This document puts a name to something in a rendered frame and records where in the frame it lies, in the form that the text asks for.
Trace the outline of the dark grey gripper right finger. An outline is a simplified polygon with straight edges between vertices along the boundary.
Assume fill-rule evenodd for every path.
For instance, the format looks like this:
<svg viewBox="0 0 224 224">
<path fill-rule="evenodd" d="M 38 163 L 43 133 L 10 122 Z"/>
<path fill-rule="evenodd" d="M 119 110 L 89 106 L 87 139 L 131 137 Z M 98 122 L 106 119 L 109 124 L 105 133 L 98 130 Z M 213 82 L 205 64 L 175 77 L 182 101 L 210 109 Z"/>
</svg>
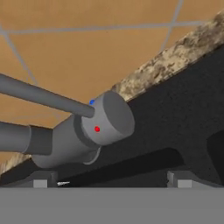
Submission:
<svg viewBox="0 0 224 224">
<path fill-rule="evenodd" d="M 190 171 L 168 171 L 167 186 L 171 188 L 222 188 L 222 185 L 198 178 Z"/>
</svg>

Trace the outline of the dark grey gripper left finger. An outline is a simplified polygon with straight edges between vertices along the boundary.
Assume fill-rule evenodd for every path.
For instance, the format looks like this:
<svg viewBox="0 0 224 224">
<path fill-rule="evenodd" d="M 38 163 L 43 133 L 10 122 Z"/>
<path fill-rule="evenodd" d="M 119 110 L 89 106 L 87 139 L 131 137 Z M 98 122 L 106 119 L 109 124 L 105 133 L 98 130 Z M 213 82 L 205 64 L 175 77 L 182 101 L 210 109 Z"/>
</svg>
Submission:
<svg viewBox="0 0 224 224">
<path fill-rule="evenodd" d="M 56 171 L 35 171 L 27 178 L 3 185 L 3 187 L 50 188 L 57 187 L 57 181 Z"/>
</svg>

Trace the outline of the grey sink tap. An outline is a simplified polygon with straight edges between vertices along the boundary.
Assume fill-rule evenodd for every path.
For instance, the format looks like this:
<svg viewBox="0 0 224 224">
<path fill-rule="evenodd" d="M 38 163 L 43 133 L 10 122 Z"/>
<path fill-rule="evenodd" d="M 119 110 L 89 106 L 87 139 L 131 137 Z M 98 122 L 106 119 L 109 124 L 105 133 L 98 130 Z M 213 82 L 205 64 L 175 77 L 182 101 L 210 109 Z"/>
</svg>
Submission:
<svg viewBox="0 0 224 224">
<path fill-rule="evenodd" d="M 70 115 L 53 129 L 0 122 L 0 151 L 28 154 L 40 168 L 91 163 L 104 145 L 133 134 L 134 116 L 127 102 L 107 91 L 94 100 L 91 118 Z"/>
</svg>

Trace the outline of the black sink basin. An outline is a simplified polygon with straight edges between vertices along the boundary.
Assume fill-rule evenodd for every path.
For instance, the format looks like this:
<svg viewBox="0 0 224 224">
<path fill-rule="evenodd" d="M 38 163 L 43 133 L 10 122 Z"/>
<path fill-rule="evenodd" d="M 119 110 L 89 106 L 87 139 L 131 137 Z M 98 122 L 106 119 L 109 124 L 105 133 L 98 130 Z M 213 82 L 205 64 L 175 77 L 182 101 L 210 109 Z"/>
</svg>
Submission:
<svg viewBox="0 0 224 224">
<path fill-rule="evenodd" d="M 58 173 L 68 186 L 126 186 L 127 179 L 185 167 L 203 179 L 220 180 L 224 168 L 224 45 L 170 79 L 150 87 L 129 105 L 134 132 L 101 147 L 89 164 L 40 168 L 28 154 L 0 174 L 0 186 L 36 171 Z"/>
</svg>

